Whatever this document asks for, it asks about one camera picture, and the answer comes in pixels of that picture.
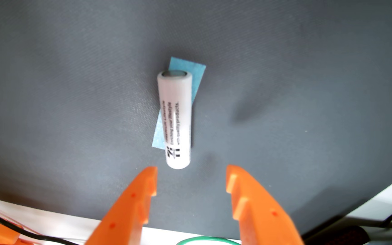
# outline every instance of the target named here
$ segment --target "blue sponge cloth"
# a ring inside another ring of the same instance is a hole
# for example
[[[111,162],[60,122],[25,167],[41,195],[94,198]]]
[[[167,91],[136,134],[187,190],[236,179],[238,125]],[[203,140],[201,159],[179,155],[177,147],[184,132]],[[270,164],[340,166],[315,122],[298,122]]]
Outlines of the blue sponge cloth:
[[[188,71],[193,75],[192,81],[192,103],[195,100],[200,81],[202,80],[203,73],[206,65],[198,64],[191,61],[186,61],[172,57],[169,63],[169,70]],[[164,132],[163,124],[161,122],[161,111],[158,113],[157,125],[155,126],[154,139],[152,140],[152,147],[164,149]]]

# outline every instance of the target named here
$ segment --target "gray fabric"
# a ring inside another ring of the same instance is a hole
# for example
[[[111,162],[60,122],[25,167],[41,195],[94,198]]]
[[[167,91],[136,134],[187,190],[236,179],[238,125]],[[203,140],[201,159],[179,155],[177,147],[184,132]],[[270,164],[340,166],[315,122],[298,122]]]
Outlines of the gray fabric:
[[[151,148],[156,74],[207,65],[192,163]],[[238,238],[225,168],[301,233],[392,183],[392,1],[0,1],[0,199],[101,219],[159,167],[148,226]]]

